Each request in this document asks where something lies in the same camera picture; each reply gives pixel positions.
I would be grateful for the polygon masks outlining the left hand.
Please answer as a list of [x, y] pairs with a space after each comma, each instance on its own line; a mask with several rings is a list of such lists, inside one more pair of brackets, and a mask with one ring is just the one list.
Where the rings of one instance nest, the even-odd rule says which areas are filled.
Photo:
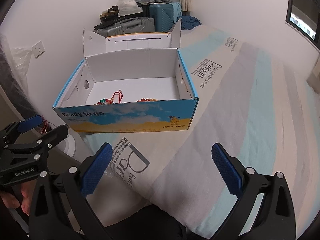
[[26, 215], [30, 215], [31, 202], [37, 180], [31, 180], [21, 183], [17, 186], [17, 192], [1, 191], [1, 199], [8, 209], [20, 207]]

